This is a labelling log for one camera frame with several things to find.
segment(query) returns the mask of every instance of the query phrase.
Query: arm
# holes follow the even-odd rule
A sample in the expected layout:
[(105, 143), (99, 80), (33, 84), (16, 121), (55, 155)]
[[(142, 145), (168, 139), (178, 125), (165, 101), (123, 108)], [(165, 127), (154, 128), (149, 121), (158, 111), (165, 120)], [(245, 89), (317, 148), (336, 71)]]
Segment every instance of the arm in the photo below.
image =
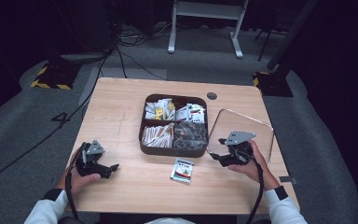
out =
[[(269, 170), (266, 160), (258, 150), (257, 145), (254, 141), (249, 140), (249, 144), (254, 150), (255, 159), (263, 169), (264, 179), (264, 194), (266, 195), (268, 202), (269, 217), (272, 223), (307, 223), (306, 220), (301, 216), (296, 208), (293, 200), (288, 197), (283, 186), (281, 186), (278, 180)], [(254, 162), (249, 162), (246, 165), (229, 165), (228, 169), (243, 173), (249, 176), (254, 181), (259, 182), (257, 167)]]
[[(55, 189), (49, 190), (46, 195), (39, 200), (25, 223), (57, 223), (61, 218), (68, 198), (65, 191), (65, 177), (68, 169), (63, 172), (62, 177)], [(71, 193), (76, 195), (84, 186), (101, 178), (98, 174), (81, 176), (77, 169), (72, 170), (72, 189)]]
[(36, 203), (24, 223), (57, 223), (67, 204), (65, 190), (51, 189)]
[(268, 212), (272, 223), (307, 223), (298, 212), (293, 200), (287, 196), (283, 186), (264, 192), (268, 202)]

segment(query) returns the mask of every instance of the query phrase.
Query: small card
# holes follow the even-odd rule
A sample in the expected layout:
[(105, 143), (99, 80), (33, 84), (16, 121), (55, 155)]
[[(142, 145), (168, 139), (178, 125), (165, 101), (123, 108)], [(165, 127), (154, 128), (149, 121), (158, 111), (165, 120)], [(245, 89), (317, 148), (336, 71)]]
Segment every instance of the small card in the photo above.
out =
[(186, 161), (180, 158), (175, 159), (175, 165), (172, 168), (171, 179), (185, 183), (190, 183), (193, 173), (194, 162)]

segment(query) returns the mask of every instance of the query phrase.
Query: metal bracket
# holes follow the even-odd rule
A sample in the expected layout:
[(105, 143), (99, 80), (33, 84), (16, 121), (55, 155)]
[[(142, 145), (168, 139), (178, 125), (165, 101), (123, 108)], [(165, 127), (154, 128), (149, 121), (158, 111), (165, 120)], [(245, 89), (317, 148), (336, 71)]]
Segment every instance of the metal bracket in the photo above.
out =
[(228, 139), (225, 142), (226, 146), (233, 146), (245, 142), (251, 138), (256, 137), (255, 133), (245, 133), (233, 131), (228, 136)]
[(92, 141), (91, 145), (89, 146), (89, 149), (87, 149), (87, 155), (100, 154), (104, 152), (105, 149), (101, 146), (100, 143), (97, 142), (97, 140)]

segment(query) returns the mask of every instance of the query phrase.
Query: white metal stand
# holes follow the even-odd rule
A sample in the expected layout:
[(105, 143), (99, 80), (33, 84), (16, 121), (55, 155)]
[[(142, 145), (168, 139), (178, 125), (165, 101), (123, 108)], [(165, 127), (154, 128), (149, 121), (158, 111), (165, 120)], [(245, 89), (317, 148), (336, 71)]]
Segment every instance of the white metal stand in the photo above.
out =
[(175, 52), (176, 16), (181, 15), (237, 21), (235, 32), (230, 32), (229, 37), (231, 39), (232, 46), (234, 47), (237, 58), (242, 58), (243, 54), (237, 37), (238, 33), (240, 32), (247, 5), (248, 0), (244, 0), (242, 6), (225, 6), (205, 3), (181, 2), (174, 0), (172, 9), (172, 31), (170, 35), (170, 43), (168, 45), (168, 52)]

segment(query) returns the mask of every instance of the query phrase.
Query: black cable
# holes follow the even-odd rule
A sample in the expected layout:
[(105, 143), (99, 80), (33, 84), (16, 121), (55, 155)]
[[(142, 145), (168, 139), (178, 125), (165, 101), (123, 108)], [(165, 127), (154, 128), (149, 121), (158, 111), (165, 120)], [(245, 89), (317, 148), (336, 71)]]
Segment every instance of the black cable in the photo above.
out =
[(107, 18), (110, 38), (114, 40), (114, 43), (117, 43), (115, 36), (121, 33), (121, 5), (119, 2), (113, 0), (103, 0), (103, 6), (105, 8), (105, 17)]
[[(159, 39), (165, 35), (169, 35), (171, 32), (168, 33), (164, 33), (164, 34), (160, 34), (162, 33), (165, 29), (167, 28), (171, 28), (172, 22), (168, 23), (167, 25), (165, 25), (163, 28), (158, 29), (158, 31), (155, 34), (152, 34), (152, 37), (148, 37), (145, 34), (136, 34), (134, 30), (132, 29), (125, 29), (122, 31), (122, 33), (119, 35), (119, 40), (118, 40), (118, 44), (124, 47), (133, 47), (133, 46), (141, 46), (143, 45), (146, 41), (149, 40), (156, 40)], [(125, 42), (122, 39), (123, 38), (133, 38), (135, 37), (135, 41), (130, 43), (130, 42)]]
[(127, 74), (126, 74), (126, 69), (124, 68), (124, 62), (123, 62), (123, 57), (121, 56), (121, 51), (120, 51), (120, 49), (118, 48), (118, 46), (116, 46), (116, 49), (117, 49), (118, 55), (120, 56), (121, 68), (123, 69), (124, 77), (125, 77), (125, 78), (128, 78), (128, 77), (127, 77)]
[(258, 180), (260, 183), (260, 189), (258, 191), (257, 199), (255, 200), (255, 205), (252, 209), (251, 214), (248, 217), (248, 220), (246, 221), (246, 224), (250, 224), (255, 217), (255, 212), (257, 211), (258, 205), (260, 205), (260, 201), (263, 198), (263, 190), (264, 190), (264, 178), (263, 178), (263, 169), (261, 168), (261, 165), (257, 162), (254, 155), (249, 155), (248, 153), (241, 152), (245, 157), (249, 158), (255, 163), (255, 167), (257, 168), (258, 173)]
[(86, 108), (88, 107), (89, 103), (86, 103), (84, 106), (83, 106), (83, 109), (81, 110), (81, 119), (83, 120), (84, 119), (84, 116), (85, 116), (85, 112), (86, 112)]
[(72, 214), (74, 215), (74, 218), (79, 220), (79, 217), (77, 215), (77, 211), (76, 211), (76, 207), (75, 207), (75, 202), (74, 202), (74, 198), (72, 197), (72, 169), (76, 169), (75, 167), (75, 163), (80, 155), (80, 153), (83, 152), (83, 150), (85, 149), (86, 143), (83, 143), (82, 146), (80, 148), (77, 149), (77, 151), (75, 152), (74, 156), (72, 157), (70, 163), (69, 163), (69, 168), (68, 168), (68, 173), (66, 174), (65, 177), (65, 191), (66, 191), (66, 196), (68, 198), (68, 203), (71, 206), (71, 210), (72, 210)]
[[(98, 76), (100, 75), (101, 73), (101, 70), (102, 70), (102, 67), (103, 67), (103, 64), (104, 62), (106, 61), (108, 56), (106, 56), (104, 59), (103, 59), (103, 62), (101, 63), (101, 66), (98, 70)], [(89, 93), (89, 96), (83, 101), (83, 103), (65, 120), (63, 120), (61, 122), (61, 124), (55, 128), (50, 134), (48, 134), (45, 138), (43, 138), (41, 141), (39, 141), (35, 146), (31, 147), (30, 149), (28, 149), (27, 151), (25, 151), (24, 153), (22, 153), (18, 158), (16, 158), (14, 161), (12, 161), (11, 163), (9, 163), (8, 165), (6, 165), (5, 167), (3, 167), (1, 170), (0, 170), (0, 174), (2, 174), (8, 167), (10, 167), (11, 165), (13, 165), (14, 163), (16, 163), (17, 161), (19, 161), (21, 158), (23, 158), (24, 156), (26, 156), (27, 154), (29, 154), (30, 152), (32, 152), (34, 149), (36, 149), (37, 147), (39, 147), (40, 145), (42, 145), (46, 140), (48, 140), (53, 134), (55, 134), (67, 121), (70, 120), (70, 118), (89, 100), (89, 98), (91, 97), (91, 94), (93, 93), (94, 89), (95, 89), (95, 85), (97, 83), (97, 80), (94, 82), (94, 85), (92, 87), (92, 90), (91, 92)]]
[(159, 76), (154, 75), (153, 73), (151, 73), (150, 71), (148, 71), (147, 69), (145, 69), (141, 64), (137, 63), (131, 56), (129, 56), (129, 55), (123, 53), (123, 52), (120, 52), (120, 53), (121, 53), (122, 55), (128, 57), (128, 58), (131, 58), (134, 63), (136, 63), (136, 64), (137, 64), (138, 66), (140, 66), (141, 68), (143, 68), (148, 74), (152, 75), (153, 77), (158, 77), (158, 78), (161, 78), (162, 80), (167, 80), (167, 79), (165, 79), (165, 78), (163, 78), (163, 77), (159, 77)]
[(110, 50), (112, 47), (109, 47), (107, 49), (103, 49), (103, 50), (98, 50), (98, 49), (93, 49), (96, 47), (91, 47), (91, 46), (87, 46), (84, 45), (80, 39), (78, 38), (78, 36), (75, 34), (75, 32), (72, 30), (71, 26), (68, 24), (68, 21), (66, 20), (66, 18), (63, 16), (60, 8), (57, 6), (57, 3), (55, 2), (55, 0), (50, 0), (52, 2), (52, 4), (55, 6), (57, 12), (60, 14), (63, 23), (65, 24), (66, 28), (68, 29), (69, 33), (71, 34), (71, 36), (77, 41), (77, 43), (83, 47), (84, 49), (88, 50), (88, 51), (93, 51), (93, 52), (106, 52), (108, 50)]

